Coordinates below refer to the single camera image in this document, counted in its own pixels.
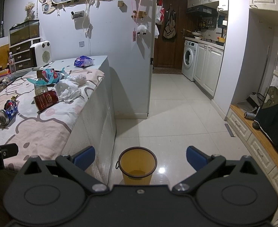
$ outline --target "blue soda can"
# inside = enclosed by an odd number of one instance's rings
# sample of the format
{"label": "blue soda can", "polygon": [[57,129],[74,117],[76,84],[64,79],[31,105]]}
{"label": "blue soda can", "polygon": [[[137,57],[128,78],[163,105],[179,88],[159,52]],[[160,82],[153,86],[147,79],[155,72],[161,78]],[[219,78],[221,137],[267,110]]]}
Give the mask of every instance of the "blue soda can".
{"label": "blue soda can", "polygon": [[0,110],[0,124],[6,126],[12,120],[12,118],[18,113],[18,107],[14,100],[8,100],[4,109]]}

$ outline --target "purple bag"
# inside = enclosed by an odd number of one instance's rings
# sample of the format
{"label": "purple bag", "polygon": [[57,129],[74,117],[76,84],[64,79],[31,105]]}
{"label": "purple bag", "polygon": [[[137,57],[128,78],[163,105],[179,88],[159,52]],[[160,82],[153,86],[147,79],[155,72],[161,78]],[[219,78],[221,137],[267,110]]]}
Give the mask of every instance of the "purple bag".
{"label": "purple bag", "polygon": [[75,67],[88,67],[92,65],[93,65],[92,59],[84,55],[78,57],[74,63]]}

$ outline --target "white tile floor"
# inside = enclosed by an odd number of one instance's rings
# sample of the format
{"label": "white tile floor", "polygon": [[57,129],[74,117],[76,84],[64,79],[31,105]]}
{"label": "white tile floor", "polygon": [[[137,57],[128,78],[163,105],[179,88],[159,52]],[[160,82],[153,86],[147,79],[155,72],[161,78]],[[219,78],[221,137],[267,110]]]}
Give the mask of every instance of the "white tile floor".
{"label": "white tile floor", "polygon": [[[249,155],[238,137],[230,137],[224,124],[210,99],[186,77],[153,74],[147,120],[117,120],[113,165],[129,147],[148,148],[158,160],[151,184],[168,184],[172,188],[195,173],[186,160],[190,145],[227,159]],[[109,186],[113,184],[123,184],[122,173],[114,166]]]}

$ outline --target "fish tank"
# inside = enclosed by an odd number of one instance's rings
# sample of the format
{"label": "fish tank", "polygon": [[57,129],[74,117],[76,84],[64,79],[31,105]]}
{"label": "fish tank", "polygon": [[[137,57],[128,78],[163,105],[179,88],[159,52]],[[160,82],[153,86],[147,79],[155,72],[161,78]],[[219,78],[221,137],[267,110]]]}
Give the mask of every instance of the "fish tank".
{"label": "fish tank", "polygon": [[28,20],[10,28],[9,37],[11,46],[32,38],[40,37],[39,20]]}

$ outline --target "blue plastic bag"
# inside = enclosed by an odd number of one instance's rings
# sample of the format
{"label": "blue plastic bag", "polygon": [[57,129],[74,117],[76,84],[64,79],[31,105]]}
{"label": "blue plastic bag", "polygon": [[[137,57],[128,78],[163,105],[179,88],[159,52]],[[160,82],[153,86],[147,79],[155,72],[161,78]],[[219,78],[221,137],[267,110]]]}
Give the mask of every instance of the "blue plastic bag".
{"label": "blue plastic bag", "polygon": [[64,68],[60,72],[54,72],[52,69],[45,69],[42,72],[43,76],[45,77],[48,82],[44,81],[43,79],[35,80],[31,78],[27,78],[27,81],[30,83],[33,83],[35,85],[48,85],[48,84],[56,84],[61,79],[65,79],[69,76],[69,74],[66,73]]}
{"label": "blue plastic bag", "polygon": [[92,59],[84,55],[78,57],[74,63],[76,67],[88,67],[91,65],[93,65]]}

